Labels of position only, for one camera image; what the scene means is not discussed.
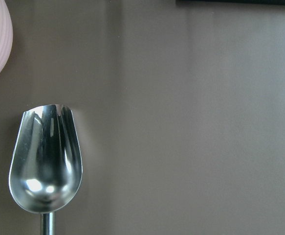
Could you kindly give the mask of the steel ice scoop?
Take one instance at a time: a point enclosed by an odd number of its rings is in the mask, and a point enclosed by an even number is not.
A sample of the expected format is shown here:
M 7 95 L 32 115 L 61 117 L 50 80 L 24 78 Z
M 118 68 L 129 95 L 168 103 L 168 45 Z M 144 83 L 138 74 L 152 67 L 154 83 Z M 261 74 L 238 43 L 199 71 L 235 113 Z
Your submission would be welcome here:
M 42 235 L 56 233 L 56 211 L 76 195 L 82 175 L 82 156 L 71 109 L 52 104 L 25 111 L 8 185 L 18 206 L 41 216 Z

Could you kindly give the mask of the black tray edge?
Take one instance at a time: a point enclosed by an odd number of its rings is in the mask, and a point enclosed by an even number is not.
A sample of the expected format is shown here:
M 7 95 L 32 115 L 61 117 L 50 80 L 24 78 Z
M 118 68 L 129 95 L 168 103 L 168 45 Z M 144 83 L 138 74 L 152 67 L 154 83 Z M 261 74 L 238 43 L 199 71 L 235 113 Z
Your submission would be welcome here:
M 285 5 L 285 0 L 197 0 L 197 1 L 230 2 L 230 3 L 246 3 L 246 4 Z

